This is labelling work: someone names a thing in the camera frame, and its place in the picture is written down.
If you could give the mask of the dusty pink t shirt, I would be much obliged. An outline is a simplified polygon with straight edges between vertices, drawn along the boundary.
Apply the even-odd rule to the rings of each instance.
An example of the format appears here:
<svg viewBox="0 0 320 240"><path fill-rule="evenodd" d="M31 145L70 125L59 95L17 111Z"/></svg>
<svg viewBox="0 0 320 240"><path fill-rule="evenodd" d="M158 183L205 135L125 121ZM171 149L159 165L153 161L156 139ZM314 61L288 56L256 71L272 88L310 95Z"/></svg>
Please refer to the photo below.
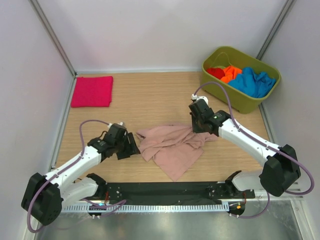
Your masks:
<svg viewBox="0 0 320 240"><path fill-rule="evenodd" d="M205 143L218 139L208 132L194 133L191 125L181 123L140 129L136 136L142 158L154 161L174 182L204 153Z"/></svg>

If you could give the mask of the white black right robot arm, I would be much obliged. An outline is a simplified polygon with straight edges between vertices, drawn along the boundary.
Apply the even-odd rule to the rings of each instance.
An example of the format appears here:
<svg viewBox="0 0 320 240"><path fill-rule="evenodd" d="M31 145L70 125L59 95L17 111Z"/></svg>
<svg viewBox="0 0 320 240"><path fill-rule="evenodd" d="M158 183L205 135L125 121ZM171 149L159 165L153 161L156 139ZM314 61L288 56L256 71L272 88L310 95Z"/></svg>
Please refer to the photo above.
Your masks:
<svg viewBox="0 0 320 240"><path fill-rule="evenodd" d="M237 198L246 190L264 189L280 197L300 176L300 167L289 157L296 158L296 151L286 144L283 147L269 142L249 131L223 110L214 112L205 96L191 96L189 105L192 131L209 133L237 145L251 155L262 167L258 171L236 171L227 180L225 192Z"/></svg>

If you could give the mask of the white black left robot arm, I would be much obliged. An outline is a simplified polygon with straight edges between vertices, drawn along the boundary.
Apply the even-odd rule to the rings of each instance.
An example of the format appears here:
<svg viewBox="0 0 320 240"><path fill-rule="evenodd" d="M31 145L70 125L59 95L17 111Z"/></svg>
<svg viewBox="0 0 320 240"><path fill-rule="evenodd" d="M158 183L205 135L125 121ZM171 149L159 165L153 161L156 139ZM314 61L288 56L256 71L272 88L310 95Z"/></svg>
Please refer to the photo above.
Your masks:
<svg viewBox="0 0 320 240"><path fill-rule="evenodd" d="M138 155L133 133L123 124L109 124L100 136L82 144L81 152L62 166L42 175L33 174L27 184L21 207L27 212L27 225L31 232L31 219L48 226L61 211L86 198L101 200L107 192L106 181L95 173L77 179L105 159L116 155L122 160Z"/></svg>

